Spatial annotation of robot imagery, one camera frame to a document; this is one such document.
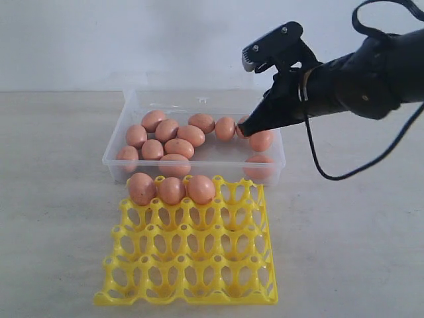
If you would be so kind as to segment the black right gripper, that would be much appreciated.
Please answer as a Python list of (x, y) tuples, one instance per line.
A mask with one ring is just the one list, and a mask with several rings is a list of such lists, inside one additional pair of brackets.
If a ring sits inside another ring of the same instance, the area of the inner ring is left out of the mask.
[(244, 136), (304, 122), (298, 92), (300, 75), (299, 68), (274, 74), (271, 88), (264, 93), (266, 102), (261, 102), (239, 125)]

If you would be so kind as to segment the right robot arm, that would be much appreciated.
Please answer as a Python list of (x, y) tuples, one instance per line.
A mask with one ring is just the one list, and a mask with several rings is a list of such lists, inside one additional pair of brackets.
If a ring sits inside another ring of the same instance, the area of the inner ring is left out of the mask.
[(388, 43), (366, 38), (355, 52), (319, 62), (289, 22), (242, 50), (246, 71), (276, 67), (273, 84), (238, 127), (244, 136), (350, 111), (383, 119), (403, 103), (423, 101), (423, 31), (389, 34)]

